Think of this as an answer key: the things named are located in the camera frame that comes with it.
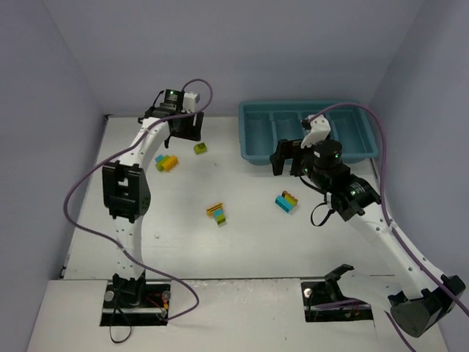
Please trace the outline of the brown lego plate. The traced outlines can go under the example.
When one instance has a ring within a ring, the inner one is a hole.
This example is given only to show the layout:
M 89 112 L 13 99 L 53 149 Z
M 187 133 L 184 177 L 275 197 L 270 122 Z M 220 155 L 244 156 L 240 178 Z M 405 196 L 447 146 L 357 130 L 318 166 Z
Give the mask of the brown lego plate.
M 288 191 L 283 191 L 281 195 L 282 195 L 282 197 L 290 197 L 290 198 L 293 198 L 293 196 L 292 196 Z

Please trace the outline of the yellow black striped lego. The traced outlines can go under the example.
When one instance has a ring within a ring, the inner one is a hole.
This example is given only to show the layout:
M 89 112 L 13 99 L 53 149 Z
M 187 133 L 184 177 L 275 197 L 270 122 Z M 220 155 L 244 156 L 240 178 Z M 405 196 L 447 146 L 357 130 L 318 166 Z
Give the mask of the yellow black striped lego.
M 222 210 L 222 209 L 223 209 L 223 203 L 219 202 L 215 205 L 212 205 L 211 207 L 208 207 L 206 209 L 206 213 L 208 216 L 213 216 L 214 212 L 216 212 L 217 210 Z

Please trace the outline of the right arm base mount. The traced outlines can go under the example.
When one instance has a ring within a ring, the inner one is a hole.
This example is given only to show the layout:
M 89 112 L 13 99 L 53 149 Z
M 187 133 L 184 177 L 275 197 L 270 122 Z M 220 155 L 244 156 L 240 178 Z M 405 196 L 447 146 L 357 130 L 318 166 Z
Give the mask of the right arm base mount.
M 300 283 L 305 322 L 373 321 L 372 308 L 366 302 L 344 296 L 339 288 L 341 277 L 354 269 L 343 264 L 328 273 L 322 281 Z

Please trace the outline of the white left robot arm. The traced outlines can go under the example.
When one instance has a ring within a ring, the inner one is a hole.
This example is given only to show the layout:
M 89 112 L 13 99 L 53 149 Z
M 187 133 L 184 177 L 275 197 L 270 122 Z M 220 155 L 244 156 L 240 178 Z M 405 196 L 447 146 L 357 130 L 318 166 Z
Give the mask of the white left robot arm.
M 119 243 L 113 287 L 121 307 L 137 307 L 144 298 L 145 269 L 136 262 L 143 261 L 141 228 L 151 202 L 145 172 L 171 136 L 200 140 L 203 113 L 196 113 L 199 99 L 195 92 L 166 90 L 163 102 L 150 107 L 141 119 L 132 141 L 136 147 L 102 168 L 103 202 L 114 220 Z

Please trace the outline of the lime green small lego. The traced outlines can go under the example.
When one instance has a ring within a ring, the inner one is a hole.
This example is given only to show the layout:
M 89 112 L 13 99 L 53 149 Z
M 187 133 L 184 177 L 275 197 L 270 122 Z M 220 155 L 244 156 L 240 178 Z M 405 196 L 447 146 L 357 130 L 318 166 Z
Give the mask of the lime green small lego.
M 225 215 L 218 215 L 215 217 L 215 220 L 216 220 L 217 225 L 221 226 L 222 224 L 226 222 L 226 217 Z

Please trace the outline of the light blue long lego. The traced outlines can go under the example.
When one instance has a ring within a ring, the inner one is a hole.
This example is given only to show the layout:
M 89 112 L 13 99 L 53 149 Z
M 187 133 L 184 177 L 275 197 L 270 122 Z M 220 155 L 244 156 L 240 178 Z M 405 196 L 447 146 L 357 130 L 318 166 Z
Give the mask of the light blue long lego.
M 286 198 L 284 198 L 283 196 L 279 195 L 276 197 L 275 199 L 275 203 L 277 204 L 277 206 L 280 207 L 280 209 L 282 209 L 285 213 L 290 213 L 294 207 L 295 207 L 295 204 L 292 204 L 290 203 Z

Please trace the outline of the lime green curved lego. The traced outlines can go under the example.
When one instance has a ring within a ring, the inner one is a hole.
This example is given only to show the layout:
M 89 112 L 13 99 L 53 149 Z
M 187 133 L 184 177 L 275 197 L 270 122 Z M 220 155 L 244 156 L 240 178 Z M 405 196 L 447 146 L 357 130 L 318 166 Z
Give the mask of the lime green curved lego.
M 292 207 L 295 207 L 298 204 L 298 200 L 295 197 L 293 198 L 284 197 L 284 198 Z

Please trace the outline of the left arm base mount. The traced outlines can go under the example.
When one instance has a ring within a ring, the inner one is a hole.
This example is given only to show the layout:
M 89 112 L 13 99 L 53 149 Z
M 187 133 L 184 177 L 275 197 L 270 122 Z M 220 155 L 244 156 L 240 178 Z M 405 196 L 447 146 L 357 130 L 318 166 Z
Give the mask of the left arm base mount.
M 117 289 L 108 282 L 103 295 L 100 326 L 166 326 L 170 300 L 169 282 L 147 282 L 137 299 L 123 290 L 117 294 Z

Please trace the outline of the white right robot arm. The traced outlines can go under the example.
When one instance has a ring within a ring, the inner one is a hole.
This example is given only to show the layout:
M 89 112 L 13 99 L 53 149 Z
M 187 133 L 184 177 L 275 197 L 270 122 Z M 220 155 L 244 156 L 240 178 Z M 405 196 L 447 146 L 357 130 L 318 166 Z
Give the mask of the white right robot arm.
M 342 264 L 325 276 L 332 301 L 326 307 L 364 301 L 387 312 L 407 335 L 418 338 L 445 317 L 465 291 L 457 276 L 446 276 L 425 259 L 397 224 L 385 213 L 383 198 L 361 177 L 354 175 L 341 157 L 342 145 L 325 139 L 310 147 L 282 139 L 270 156 L 275 176 L 284 162 L 292 162 L 292 176 L 307 177 L 306 186 L 318 191 L 328 215 L 338 214 L 377 251 L 396 282 L 360 274 Z

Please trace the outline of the lime green lego brick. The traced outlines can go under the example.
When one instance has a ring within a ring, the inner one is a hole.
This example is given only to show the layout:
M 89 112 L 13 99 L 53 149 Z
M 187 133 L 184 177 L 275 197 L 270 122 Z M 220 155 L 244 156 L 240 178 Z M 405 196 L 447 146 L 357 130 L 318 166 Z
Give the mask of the lime green lego brick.
M 157 158 L 156 168 L 158 171 L 170 171 L 178 164 L 175 155 L 165 155 Z

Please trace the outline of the light blue small lego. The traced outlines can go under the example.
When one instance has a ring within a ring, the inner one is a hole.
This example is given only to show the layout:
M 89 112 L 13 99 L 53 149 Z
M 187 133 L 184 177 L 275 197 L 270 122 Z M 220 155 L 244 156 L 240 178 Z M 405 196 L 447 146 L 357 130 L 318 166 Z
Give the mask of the light blue small lego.
M 221 209 L 218 209 L 216 211 L 213 212 L 213 217 L 214 219 L 218 219 L 220 217 L 224 217 L 224 211 L 221 210 Z

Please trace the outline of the lime green sloped lego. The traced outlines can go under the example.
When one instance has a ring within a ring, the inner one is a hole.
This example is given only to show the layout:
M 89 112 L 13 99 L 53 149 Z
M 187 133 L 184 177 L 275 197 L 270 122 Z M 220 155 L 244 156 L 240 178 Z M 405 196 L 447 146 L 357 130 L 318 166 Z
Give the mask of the lime green sloped lego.
M 196 144 L 194 147 L 193 147 L 193 150 L 195 152 L 196 155 L 200 155 L 202 153 L 205 153 L 207 152 L 207 146 L 205 143 L 199 143 L 199 144 Z

